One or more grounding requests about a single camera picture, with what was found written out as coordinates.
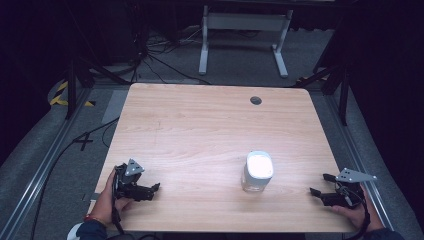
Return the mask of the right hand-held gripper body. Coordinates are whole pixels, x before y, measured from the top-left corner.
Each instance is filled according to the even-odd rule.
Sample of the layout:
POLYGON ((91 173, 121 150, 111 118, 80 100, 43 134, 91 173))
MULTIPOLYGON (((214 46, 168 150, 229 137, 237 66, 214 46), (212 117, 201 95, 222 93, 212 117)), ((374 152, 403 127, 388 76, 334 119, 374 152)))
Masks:
POLYGON ((325 206, 342 206, 354 209, 364 200, 364 192, 361 183, 368 180, 377 180, 375 175, 358 172, 344 168, 337 176, 334 193, 322 193, 324 195, 322 202, 325 206))

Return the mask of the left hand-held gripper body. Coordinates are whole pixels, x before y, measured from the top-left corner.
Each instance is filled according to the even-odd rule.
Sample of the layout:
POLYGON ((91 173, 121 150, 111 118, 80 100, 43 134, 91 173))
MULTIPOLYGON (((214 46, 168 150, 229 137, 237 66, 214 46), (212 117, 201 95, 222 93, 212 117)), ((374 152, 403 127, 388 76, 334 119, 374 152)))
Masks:
POLYGON ((134 159, 129 159, 128 163, 115 167, 114 176, 114 197, 116 199, 128 198, 140 200, 142 195, 151 193, 150 187, 138 186, 137 181, 144 172, 144 168, 134 159))

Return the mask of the person's right hand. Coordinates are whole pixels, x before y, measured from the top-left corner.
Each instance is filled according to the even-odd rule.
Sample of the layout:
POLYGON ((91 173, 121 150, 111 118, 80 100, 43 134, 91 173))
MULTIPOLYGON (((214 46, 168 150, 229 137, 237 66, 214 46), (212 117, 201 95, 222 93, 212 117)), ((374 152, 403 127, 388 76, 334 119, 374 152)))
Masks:
POLYGON ((365 210, 368 210, 368 213, 370 215, 370 223, 367 227, 367 232, 383 229, 384 225, 380 220, 374 205, 370 201, 368 194, 364 193, 364 196, 367 207, 360 205, 355 209, 349 209, 342 206, 334 205, 331 207, 331 210, 336 214, 346 217, 358 229, 363 226, 365 220, 365 210))

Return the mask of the person's left hand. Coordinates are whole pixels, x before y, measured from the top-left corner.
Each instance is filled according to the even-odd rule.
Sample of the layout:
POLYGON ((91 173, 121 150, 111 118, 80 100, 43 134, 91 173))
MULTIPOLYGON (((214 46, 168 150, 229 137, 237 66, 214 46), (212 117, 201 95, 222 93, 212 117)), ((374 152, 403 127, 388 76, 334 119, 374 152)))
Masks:
POLYGON ((115 207, 118 212, 128 209, 129 205, 133 202, 132 199, 121 198, 112 200, 112 184, 115 176, 115 170, 112 170, 105 188, 100 193, 94 207, 88 214, 88 220, 97 220, 103 225, 107 226, 112 223, 112 208, 115 207))

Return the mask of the white lidded container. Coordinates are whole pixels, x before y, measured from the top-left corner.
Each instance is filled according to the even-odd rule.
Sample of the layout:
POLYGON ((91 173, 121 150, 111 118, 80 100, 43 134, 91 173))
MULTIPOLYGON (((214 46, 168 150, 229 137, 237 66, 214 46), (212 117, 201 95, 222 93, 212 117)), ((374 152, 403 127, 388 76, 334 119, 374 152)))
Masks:
POLYGON ((245 161, 241 186, 245 192, 262 192, 274 175, 271 156, 265 151, 251 151, 245 161))

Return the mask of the black tripod stand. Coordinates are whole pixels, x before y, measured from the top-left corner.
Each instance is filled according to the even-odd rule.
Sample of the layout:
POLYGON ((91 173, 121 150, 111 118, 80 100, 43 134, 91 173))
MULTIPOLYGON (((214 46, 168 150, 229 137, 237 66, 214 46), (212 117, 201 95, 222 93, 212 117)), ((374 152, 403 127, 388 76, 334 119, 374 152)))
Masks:
POLYGON ((316 82, 324 77, 327 78, 324 85, 321 87, 321 92, 324 95, 333 95, 337 88, 340 88, 339 104, 338 104, 338 116, 341 123, 346 126, 347 119, 347 101, 349 92, 349 67, 346 64, 334 65, 323 70, 318 71, 307 78, 300 78, 292 88, 304 88, 313 82, 316 82))
POLYGON ((103 66, 97 65, 83 57, 73 58, 68 65, 68 107, 65 119, 69 120, 77 108, 77 82, 80 82, 83 88, 92 88, 95 84, 93 74, 90 69, 94 69, 101 75, 112 80, 119 85, 130 85, 130 82, 119 77, 115 73, 107 70, 103 66))

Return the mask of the yellow black floor tape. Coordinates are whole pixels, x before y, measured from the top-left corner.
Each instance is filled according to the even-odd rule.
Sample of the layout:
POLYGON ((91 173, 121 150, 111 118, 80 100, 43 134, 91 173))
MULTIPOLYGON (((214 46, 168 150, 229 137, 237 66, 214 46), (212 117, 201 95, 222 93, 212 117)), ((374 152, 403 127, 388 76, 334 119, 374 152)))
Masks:
MULTIPOLYGON (((59 87, 57 88, 54 96, 50 100, 50 105, 62 105, 62 106, 68 106, 68 101, 61 98, 62 94, 68 87, 68 81, 64 80, 59 87)), ((84 106, 87 107, 94 107, 96 106, 96 101, 86 101, 84 106)))

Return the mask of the white metal stand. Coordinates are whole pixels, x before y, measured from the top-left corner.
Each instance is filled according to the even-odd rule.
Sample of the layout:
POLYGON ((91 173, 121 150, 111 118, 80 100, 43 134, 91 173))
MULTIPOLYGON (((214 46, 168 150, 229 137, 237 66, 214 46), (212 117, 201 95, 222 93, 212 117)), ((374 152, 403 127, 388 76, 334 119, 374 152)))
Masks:
POLYGON ((282 15, 265 14, 241 14, 241 13, 214 13, 209 11, 209 7, 203 7, 202 17, 202 47, 198 72, 200 75, 207 73, 208 65, 208 31, 209 30, 253 30, 253 31, 273 31, 280 34, 277 43, 271 46, 274 59, 282 78, 288 77, 288 71, 283 59, 282 48, 289 31, 293 11, 288 10, 282 15))

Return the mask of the aluminium floor rail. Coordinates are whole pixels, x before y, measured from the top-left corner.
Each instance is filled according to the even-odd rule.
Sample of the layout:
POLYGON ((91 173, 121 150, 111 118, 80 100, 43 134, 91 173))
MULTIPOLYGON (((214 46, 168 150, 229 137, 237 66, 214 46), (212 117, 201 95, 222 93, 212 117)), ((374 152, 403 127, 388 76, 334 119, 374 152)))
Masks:
MULTIPOLYGON (((363 158, 360 155, 358 147, 353 139, 349 126, 344 126, 342 121, 340 120, 336 100, 332 96, 325 96, 324 99, 331 112, 332 118, 336 122, 337 129, 343 138, 343 142, 347 146, 350 164, 357 171, 368 173, 366 166, 364 165, 363 158)), ((384 207, 380 192, 377 188, 376 181, 368 180, 364 183, 364 185, 373 206, 376 208, 379 218, 382 220, 383 225, 385 227, 393 229, 393 225, 389 216, 387 215, 387 211, 384 207)))
POLYGON ((58 132, 53 142, 49 146, 31 180, 25 187, 24 193, 6 222, 3 230, 0 232, 0 240, 12 240, 16 235, 16 232, 19 230, 33 203, 37 199, 39 192, 47 179, 48 172, 53 167, 54 158, 58 154, 64 139, 69 133, 78 113, 83 108, 85 101, 90 96, 90 93, 91 89, 82 89, 77 95, 76 106, 73 114, 68 120, 64 120, 58 128, 58 132))

